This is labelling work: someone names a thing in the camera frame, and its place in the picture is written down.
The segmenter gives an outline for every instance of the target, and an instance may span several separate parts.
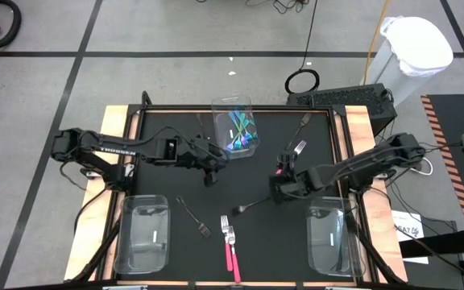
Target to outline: pink handle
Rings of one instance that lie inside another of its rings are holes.
[[[234,263],[234,281],[236,284],[241,283],[241,276],[239,275],[238,258],[235,253],[232,254],[232,263]]]
[[[230,246],[228,242],[225,242],[225,252],[226,252],[226,270],[232,271],[232,258],[230,254]]]

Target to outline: wooden table frame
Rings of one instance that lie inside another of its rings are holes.
[[[340,145],[339,151],[342,159],[346,159],[350,153],[355,155],[372,149],[375,145],[374,137],[371,131],[370,119],[368,118],[367,108],[365,106],[346,106],[346,117],[341,118],[338,114],[334,116],[336,122],[336,130],[338,131],[338,142]],[[127,118],[128,106],[107,106],[105,116],[101,125],[101,133],[105,135],[113,135],[117,137],[124,136],[125,124]],[[139,115],[134,114],[131,116],[130,129],[128,138],[134,139],[136,136],[136,129],[139,124]],[[350,132],[349,135],[344,134],[344,128]],[[118,156],[109,153],[97,153],[100,157],[109,163],[115,164],[118,162]],[[95,194],[99,193],[104,187],[102,179],[97,178],[89,180],[87,184],[87,191],[83,204],[90,200]],[[386,192],[384,182],[375,180],[372,187]],[[102,243],[102,238],[105,233],[106,219],[110,210],[111,191],[107,191],[101,195],[85,212],[80,216],[78,222],[77,232],[75,234],[71,254],[67,269],[65,272],[65,279],[73,278],[77,275],[87,262],[92,258],[93,253]],[[114,203],[114,217],[119,216],[121,204],[124,198],[124,193],[118,194],[117,202]],[[365,207],[365,215],[367,225],[369,227],[369,235],[375,249],[383,257],[384,261],[402,280],[407,280],[406,271],[404,269],[404,262],[400,253],[399,242],[396,236],[394,227],[392,210],[389,205],[388,199],[375,190],[369,190],[363,195],[363,203]],[[106,264],[102,268],[103,279],[111,279],[112,262],[114,261],[116,241],[110,246],[107,252]],[[362,261],[365,265],[367,263],[366,253],[361,253]],[[377,273],[379,282],[385,282],[380,273]],[[370,269],[367,270],[363,276],[364,281],[371,281]],[[154,285],[188,285],[187,281],[118,281],[119,284],[148,284]],[[234,285],[234,282],[196,282],[196,286],[227,286]],[[295,287],[296,283],[293,282],[243,282],[244,286],[273,286],[273,287]],[[338,286],[347,287],[354,286],[355,282],[305,282],[306,287],[320,287],[320,286]]]

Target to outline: trash can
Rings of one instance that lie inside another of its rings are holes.
[[[419,17],[385,18],[386,39],[371,62],[367,84],[383,83],[393,92],[394,106],[449,66],[454,55],[445,36]]]

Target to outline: clear plastic container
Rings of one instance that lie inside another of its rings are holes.
[[[359,277],[365,267],[360,260],[358,229],[346,226],[346,216],[355,218],[349,200],[318,197],[307,213],[309,265],[321,274]]]
[[[230,159],[254,155],[259,136],[247,96],[216,98],[212,101],[217,145]]]
[[[127,197],[122,203],[118,255],[119,274],[147,274],[168,264],[169,207],[163,196]]]

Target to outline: warning stripe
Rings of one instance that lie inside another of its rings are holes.
[[[445,140],[443,130],[441,129],[440,123],[438,122],[438,118],[434,112],[434,107],[431,103],[431,100],[426,95],[422,95],[421,100],[425,108],[425,114],[427,114],[427,119],[429,120],[429,124],[433,130],[436,142],[439,145],[447,144],[447,140]],[[459,205],[461,206],[464,215],[464,186],[462,183],[462,178],[459,175],[458,169],[456,168],[456,163],[454,162],[452,154],[450,154],[450,149],[448,147],[443,147],[440,149],[440,154],[443,158],[443,162],[445,163],[445,167],[449,172],[450,182],[454,187],[456,197],[458,198]]]

